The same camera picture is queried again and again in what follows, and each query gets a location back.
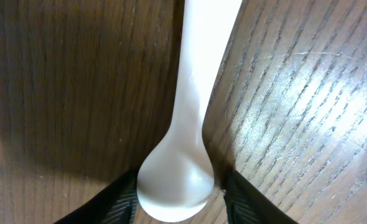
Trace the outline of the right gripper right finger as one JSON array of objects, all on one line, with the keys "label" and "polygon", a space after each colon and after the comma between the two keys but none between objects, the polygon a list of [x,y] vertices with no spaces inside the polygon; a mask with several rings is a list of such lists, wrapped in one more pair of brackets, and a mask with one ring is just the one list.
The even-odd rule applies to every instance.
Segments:
[{"label": "right gripper right finger", "polygon": [[223,189],[229,224],[297,224],[237,170],[227,173]]}]

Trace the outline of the cream plastic spoon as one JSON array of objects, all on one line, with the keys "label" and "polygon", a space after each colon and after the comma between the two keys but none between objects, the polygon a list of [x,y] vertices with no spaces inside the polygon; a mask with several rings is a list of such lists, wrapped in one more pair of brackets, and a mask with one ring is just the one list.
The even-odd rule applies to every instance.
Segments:
[{"label": "cream plastic spoon", "polygon": [[161,222],[181,222],[208,202],[215,179],[202,128],[241,0],[186,0],[169,129],[142,163],[137,197]]}]

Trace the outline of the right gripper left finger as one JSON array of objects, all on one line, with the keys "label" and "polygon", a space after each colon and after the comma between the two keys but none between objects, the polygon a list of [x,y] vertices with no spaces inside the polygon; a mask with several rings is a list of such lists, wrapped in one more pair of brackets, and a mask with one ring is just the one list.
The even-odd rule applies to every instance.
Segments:
[{"label": "right gripper left finger", "polygon": [[87,203],[56,221],[56,224],[133,223],[138,204],[137,173],[137,169],[125,172]]}]

